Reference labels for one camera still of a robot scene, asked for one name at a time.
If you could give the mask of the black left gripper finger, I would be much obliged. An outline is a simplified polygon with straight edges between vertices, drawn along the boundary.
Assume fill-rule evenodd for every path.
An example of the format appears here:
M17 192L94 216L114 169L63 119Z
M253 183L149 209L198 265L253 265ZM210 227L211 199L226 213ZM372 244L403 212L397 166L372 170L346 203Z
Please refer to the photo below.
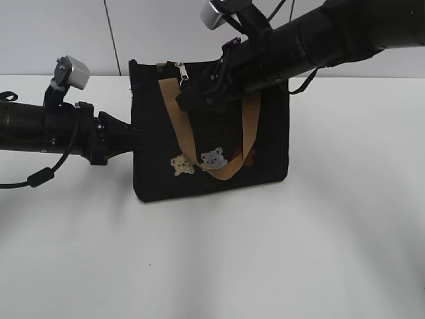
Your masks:
M127 142L129 151L144 152L149 148L149 132L135 126L130 126L127 133Z

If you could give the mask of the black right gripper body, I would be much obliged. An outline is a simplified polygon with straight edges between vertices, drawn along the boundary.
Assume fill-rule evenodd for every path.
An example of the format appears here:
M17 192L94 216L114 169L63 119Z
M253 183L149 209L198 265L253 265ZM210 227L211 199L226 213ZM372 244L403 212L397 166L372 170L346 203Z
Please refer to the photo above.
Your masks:
M222 46L222 56L212 70L202 89L206 103L227 103L245 97L244 72L262 55L262 44L233 38Z

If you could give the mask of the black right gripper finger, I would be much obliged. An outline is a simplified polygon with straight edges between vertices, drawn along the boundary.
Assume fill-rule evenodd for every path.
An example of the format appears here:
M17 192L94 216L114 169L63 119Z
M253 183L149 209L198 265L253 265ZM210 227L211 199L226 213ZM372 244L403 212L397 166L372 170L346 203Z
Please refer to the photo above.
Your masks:
M212 102L208 102L207 92L213 89L215 84L216 81L211 78L182 80L181 92L178 93L175 100L182 111L212 112L214 105Z

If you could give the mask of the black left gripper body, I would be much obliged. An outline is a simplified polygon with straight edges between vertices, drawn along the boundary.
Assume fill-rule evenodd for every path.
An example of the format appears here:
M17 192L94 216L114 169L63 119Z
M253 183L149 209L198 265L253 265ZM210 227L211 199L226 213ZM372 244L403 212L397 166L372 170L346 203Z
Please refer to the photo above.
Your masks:
M88 160L90 165L107 165L118 155L133 151L133 128L106 112L94 115L94 106L77 102L79 128L74 153Z

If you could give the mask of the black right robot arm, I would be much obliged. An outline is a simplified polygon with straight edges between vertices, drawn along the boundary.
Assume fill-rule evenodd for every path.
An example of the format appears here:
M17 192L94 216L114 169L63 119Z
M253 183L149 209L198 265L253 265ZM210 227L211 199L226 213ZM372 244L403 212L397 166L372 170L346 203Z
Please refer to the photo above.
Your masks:
M246 40L225 43L222 56L177 95L190 112L224 110L305 72L424 45L423 1L326 1L278 28L251 1L208 1L201 18L209 29L228 23Z

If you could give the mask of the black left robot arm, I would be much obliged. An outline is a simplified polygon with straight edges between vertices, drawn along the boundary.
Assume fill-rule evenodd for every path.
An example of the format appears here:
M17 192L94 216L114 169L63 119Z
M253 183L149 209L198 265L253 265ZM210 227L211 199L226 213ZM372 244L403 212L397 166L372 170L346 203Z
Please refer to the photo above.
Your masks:
M42 106L1 101L1 149L82 156L91 165L153 147L147 130L122 122L92 104L65 102L65 92L48 89Z

